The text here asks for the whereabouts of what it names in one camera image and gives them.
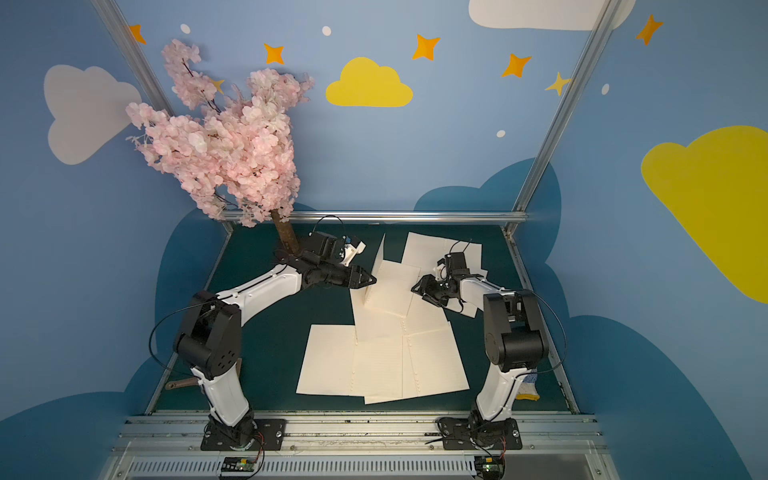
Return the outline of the green cover notebook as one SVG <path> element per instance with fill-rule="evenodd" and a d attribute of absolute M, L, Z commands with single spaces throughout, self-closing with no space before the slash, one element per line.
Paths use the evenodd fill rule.
<path fill-rule="evenodd" d="M 448 324 L 442 308 L 418 296 L 411 301 L 405 317 L 367 308 L 362 290 L 351 290 L 350 298 L 358 341 L 425 333 L 442 329 Z"/>

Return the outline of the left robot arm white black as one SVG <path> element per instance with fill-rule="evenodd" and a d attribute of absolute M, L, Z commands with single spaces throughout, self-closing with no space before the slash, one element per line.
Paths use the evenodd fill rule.
<path fill-rule="evenodd" d="M 187 307 L 173 350 L 189 365 L 209 406 L 203 449 L 250 450 L 260 440 L 237 371 L 243 326 L 278 301 L 317 284 L 350 290 L 376 283 L 353 259 L 366 244 L 357 237 L 312 232 L 296 254 L 283 254 L 266 273 L 218 293 L 200 291 Z"/>

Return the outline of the yellow cover notebook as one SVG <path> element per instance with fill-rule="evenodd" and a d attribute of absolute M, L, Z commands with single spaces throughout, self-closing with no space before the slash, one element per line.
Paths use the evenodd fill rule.
<path fill-rule="evenodd" d="M 419 278 L 420 269 L 384 259 L 383 237 L 375 256 L 372 275 L 376 283 L 367 287 L 363 306 L 369 310 L 405 318 L 413 293 L 411 288 Z"/>

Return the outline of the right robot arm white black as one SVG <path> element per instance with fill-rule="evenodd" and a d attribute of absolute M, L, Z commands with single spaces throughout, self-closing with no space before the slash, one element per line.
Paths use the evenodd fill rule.
<path fill-rule="evenodd" d="M 469 433 L 477 437 L 504 428 L 523 381 L 549 355 L 539 297 L 531 290 L 497 286 L 480 275 L 440 280 L 427 274 L 411 292 L 437 307 L 456 299 L 483 312 L 483 342 L 490 366 L 468 419 Z"/>

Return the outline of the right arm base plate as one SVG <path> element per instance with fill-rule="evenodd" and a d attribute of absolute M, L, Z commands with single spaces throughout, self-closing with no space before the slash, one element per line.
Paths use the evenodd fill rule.
<path fill-rule="evenodd" d="M 436 421 L 444 450 L 521 450 L 522 438 L 513 418 L 475 422 L 470 419 L 441 417 Z"/>

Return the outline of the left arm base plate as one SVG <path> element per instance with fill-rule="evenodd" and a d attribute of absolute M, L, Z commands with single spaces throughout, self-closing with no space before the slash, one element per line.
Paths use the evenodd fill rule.
<path fill-rule="evenodd" d="M 279 451 L 287 422 L 284 419 L 244 418 L 227 426 L 210 417 L 200 444 L 201 451 Z"/>

